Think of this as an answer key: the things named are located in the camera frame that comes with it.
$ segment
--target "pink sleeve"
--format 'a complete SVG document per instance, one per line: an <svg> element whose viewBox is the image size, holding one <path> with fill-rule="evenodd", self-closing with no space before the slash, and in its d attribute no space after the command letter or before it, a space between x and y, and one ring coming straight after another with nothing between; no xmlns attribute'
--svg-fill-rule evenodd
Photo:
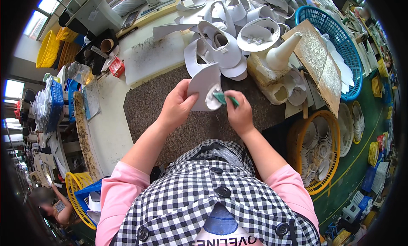
<svg viewBox="0 0 408 246"><path fill-rule="evenodd" d="M308 218L319 232L319 221L315 214L312 199L303 187L300 174L290 165L274 172L266 181L279 197L296 213Z"/></svg>
<svg viewBox="0 0 408 246"><path fill-rule="evenodd" d="M110 244L131 204L149 185L150 176L123 162L118 162L112 175L102 180L102 211L96 229L96 245Z"/></svg>

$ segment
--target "hand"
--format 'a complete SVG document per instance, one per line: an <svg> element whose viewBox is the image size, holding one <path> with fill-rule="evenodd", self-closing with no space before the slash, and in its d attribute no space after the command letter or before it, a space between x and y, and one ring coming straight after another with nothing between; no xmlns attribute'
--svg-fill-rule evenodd
<svg viewBox="0 0 408 246"><path fill-rule="evenodd" d="M190 81L191 79L181 80L167 95L164 101L157 122L159 122L165 130L168 130L168 133L171 133L186 121L191 108L198 99L198 93L187 97L187 89Z"/></svg>
<svg viewBox="0 0 408 246"><path fill-rule="evenodd" d="M242 138L247 132L255 129L252 122L251 105L244 94L239 91L227 90L224 92L224 95L226 96L225 101L227 102L228 120L232 128ZM235 108L227 96L234 97L238 101L239 106Z"/></svg>

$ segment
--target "black button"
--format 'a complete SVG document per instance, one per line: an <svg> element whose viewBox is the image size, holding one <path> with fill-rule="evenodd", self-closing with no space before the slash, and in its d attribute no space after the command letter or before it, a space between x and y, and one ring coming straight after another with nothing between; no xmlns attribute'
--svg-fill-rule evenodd
<svg viewBox="0 0 408 246"><path fill-rule="evenodd" d="M139 231L137 233L137 237L139 238L140 241L145 242L149 238L149 230L142 226L139 228Z"/></svg>
<svg viewBox="0 0 408 246"><path fill-rule="evenodd" d="M221 168L218 167L212 167L211 171L218 173L218 174L222 174L222 172L224 172L224 170L222 170Z"/></svg>
<svg viewBox="0 0 408 246"><path fill-rule="evenodd" d="M218 187L218 188L215 190L215 192L216 192L220 197L223 197L223 198L229 198L229 197L231 196L231 190L229 190L228 188L223 187L223 186Z"/></svg>
<svg viewBox="0 0 408 246"><path fill-rule="evenodd" d="M275 232L278 236L284 236L285 234L287 234L289 231L289 225L288 223L282 222L280 223L276 229Z"/></svg>

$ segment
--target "black and white checkered shirt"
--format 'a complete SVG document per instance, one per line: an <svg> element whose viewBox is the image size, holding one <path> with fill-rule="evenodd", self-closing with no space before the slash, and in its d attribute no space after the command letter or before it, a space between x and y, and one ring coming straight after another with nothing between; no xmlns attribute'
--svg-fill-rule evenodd
<svg viewBox="0 0 408 246"><path fill-rule="evenodd" d="M238 162L231 164L212 149L227 149ZM192 245L217 202L265 245L319 245L312 222L254 175L242 146L204 141L135 199L111 245Z"/></svg>

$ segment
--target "white plastic stool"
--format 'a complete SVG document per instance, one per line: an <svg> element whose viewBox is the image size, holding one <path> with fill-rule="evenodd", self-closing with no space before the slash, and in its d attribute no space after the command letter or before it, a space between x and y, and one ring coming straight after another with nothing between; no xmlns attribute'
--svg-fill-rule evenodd
<svg viewBox="0 0 408 246"><path fill-rule="evenodd" d="M350 203L347 208L343 208L343 219L347 220L349 223L353 223L360 212L360 208L354 204Z"/></svg>

